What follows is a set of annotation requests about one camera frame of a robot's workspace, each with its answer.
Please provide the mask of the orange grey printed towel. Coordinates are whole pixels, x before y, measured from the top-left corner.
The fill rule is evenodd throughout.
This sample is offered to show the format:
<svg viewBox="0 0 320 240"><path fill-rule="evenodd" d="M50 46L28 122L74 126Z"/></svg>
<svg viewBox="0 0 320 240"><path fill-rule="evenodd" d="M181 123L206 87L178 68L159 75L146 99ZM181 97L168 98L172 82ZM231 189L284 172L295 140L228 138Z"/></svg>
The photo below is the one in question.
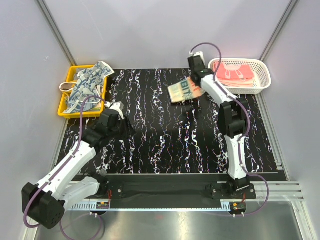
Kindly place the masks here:
<svg viewBox="0 0 320 240"><path fill-rule="evenodd" d="M190 77L168 87L170 100L173 104L201 97L205 91L196 86Z"/></svg>

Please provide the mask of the pink bunny towel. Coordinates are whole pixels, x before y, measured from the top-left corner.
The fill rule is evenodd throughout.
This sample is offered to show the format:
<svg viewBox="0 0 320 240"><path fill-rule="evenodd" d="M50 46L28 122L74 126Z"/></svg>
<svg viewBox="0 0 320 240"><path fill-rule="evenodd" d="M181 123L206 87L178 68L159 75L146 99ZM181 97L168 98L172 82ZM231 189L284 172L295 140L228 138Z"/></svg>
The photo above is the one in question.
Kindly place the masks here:
<svg viewBox="0 0 320 240"><path fill-rule="evenodd" d="M236 77L236 78L251 78L254 77L254 73L249 65L227 65L225 63L221 63L218 67L219 63L215 62L212 66L212 70L216 72L216 76L218 77Z"/></svg>

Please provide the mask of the blue white patterned towel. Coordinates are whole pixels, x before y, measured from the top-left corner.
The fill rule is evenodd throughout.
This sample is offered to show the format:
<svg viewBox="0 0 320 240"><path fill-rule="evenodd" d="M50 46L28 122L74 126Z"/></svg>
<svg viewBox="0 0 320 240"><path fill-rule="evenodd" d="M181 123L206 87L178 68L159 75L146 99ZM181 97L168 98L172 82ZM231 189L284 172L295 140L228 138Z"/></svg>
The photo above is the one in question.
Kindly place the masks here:
<svg viewBox="0 0 320 240"><path fill-rule="evenodd" d="M115 71L104 61L97 62L92 67L79 68L73 75L75 86L71 93L66 93L66 110L64 114L75 114L81 111L96 112L102 107L100 98L105 89L107 77Z"/></svg>

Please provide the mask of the plain pink towel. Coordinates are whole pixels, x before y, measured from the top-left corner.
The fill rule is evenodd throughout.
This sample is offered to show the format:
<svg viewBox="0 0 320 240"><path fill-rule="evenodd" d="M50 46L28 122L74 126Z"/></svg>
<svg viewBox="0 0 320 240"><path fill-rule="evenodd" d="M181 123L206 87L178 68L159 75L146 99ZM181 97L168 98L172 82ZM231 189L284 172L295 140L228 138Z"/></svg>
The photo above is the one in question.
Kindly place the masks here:
<svg viewBox="0 0 320 240"><path fill-rule="evenodd" d="M254 85L254 77L222 77L222 76L216 76L216 81L219 81L221 84L227 87L239 87L239 88L252 88Z"/></svg>

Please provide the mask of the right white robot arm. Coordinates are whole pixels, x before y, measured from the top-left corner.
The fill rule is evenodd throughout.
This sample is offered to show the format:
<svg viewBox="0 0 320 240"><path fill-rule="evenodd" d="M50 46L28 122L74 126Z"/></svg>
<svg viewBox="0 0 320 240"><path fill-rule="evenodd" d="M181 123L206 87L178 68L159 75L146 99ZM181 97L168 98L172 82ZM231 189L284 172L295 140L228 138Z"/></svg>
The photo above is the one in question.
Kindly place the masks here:
<svg viewBox="0 0 320 240"><path fill-rule="evenodd" d="M229 92L205 66L200 54L188 58L190 78L219 105L218 129L225 138L228 153L226 189L232 198L239 198L250 186L245 163L245 137L250 130L249 115L244 101Z"/></svg>

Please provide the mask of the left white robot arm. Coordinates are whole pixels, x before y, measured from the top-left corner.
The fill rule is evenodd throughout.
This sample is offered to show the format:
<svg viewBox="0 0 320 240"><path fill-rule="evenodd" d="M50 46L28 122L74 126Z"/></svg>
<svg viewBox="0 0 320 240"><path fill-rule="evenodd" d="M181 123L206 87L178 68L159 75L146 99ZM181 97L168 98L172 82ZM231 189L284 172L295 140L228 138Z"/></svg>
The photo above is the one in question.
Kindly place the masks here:
<svg viewBox="0 0 320 240"><path fill-rule="evenodd" d="M47 229L55 227L66 210L83 199L103 198L108 193L106 179L98 173L86 176L70 186L77 173L112 139L125 140L135 130L123 111L113 105L87 129L80 129L78 141L65 158L36 184L28 182L21 191L23 222L32 228L28 218Z"/></svg>

